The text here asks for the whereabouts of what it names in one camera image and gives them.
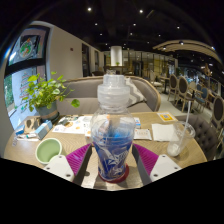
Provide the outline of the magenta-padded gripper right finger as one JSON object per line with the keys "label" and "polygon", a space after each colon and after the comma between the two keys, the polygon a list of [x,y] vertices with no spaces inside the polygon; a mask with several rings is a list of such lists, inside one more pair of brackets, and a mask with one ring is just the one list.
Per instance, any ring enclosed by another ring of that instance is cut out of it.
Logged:
{"label": "magenta-padded gripper right finger", "polygon": [[133,186],[145,186],[181,170],[166,154],[157,155],[138,144],[132,146],[132,155],[137,164],[131,174]]}

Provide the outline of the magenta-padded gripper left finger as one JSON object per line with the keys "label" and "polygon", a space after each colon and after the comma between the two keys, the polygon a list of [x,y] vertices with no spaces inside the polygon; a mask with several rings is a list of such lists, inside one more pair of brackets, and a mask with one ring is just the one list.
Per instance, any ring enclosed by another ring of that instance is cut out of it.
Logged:
{"label": "magenta-padded gripper left finger", "polygon": [[91,154],[92,145],[84,145],[67,156],[55,156],[45,166],[44,170],[77,185],[81,185]]}

